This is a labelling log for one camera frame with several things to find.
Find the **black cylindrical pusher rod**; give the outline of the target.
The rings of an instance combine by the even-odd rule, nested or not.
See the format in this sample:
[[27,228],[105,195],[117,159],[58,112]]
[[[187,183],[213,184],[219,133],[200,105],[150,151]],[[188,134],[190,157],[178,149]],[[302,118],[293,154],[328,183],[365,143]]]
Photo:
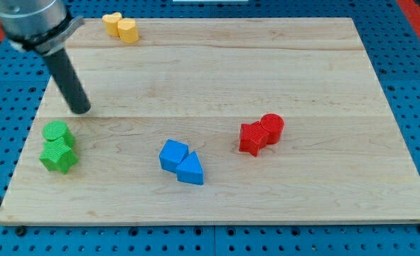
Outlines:
[[43,61],[49,69],[59,91],[74,114],[84,114],[91,108],[90,101],[64,48],[51,55],[44,55]]

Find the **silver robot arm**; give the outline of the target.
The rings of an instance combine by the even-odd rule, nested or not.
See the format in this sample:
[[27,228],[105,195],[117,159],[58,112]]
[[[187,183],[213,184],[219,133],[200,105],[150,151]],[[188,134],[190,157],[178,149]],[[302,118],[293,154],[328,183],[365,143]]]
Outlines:
[[42,56],[70,111],[84,114],[90,101],[65,50],[65,42],[83,26],[61,0],[0,0],[0,23],[11,46]]

